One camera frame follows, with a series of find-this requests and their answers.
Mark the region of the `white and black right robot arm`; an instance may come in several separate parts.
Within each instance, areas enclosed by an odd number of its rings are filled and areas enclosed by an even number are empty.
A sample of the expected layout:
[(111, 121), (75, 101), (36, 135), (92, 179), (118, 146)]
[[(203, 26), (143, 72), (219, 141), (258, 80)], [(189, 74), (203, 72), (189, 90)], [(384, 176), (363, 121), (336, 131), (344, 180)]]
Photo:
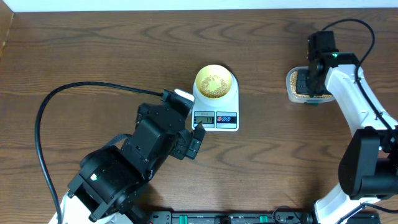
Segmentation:
[(339, 163), (338, 184), (300, 221), (347, 223), (397, 194), (397, 121), (370, 89), (357, 56), (336, 48), (332, 31), (308, 36), (307, 58), (309, 66), (295, 72), (295, 95), (336, 100), (352, 138)]

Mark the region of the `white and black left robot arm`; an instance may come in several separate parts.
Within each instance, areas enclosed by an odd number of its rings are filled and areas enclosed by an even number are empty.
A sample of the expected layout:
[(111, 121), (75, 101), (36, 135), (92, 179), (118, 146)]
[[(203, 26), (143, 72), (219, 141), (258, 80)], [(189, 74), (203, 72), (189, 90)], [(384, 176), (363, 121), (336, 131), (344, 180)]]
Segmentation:
[(51, 223), (109, 223), (118, 215), (149, 222), (136, 200), (168, 156), (196, 158), (206, 133), (202, 125), (193, 131), (185, 127), (195, 103), (192, 94), (165, 90), (161, 100), (139, 106), (133, 134), (117, 135), (83, 158)]

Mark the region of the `white digital kitchen scale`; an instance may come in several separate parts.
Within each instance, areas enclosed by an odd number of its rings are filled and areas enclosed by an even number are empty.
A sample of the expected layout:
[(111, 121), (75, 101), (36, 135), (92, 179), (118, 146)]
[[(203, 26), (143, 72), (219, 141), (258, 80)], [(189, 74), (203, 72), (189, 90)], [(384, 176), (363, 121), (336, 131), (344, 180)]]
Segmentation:
[(235, 132), (239, 129), (239, 85), (231, 74), (231, 88), (221, 98), (207, 98), (200, 92), (204, 74), (197, 74), (193, 84), (195, 103), (192, 109), (192, 129), (202, 123), (206, 131)]

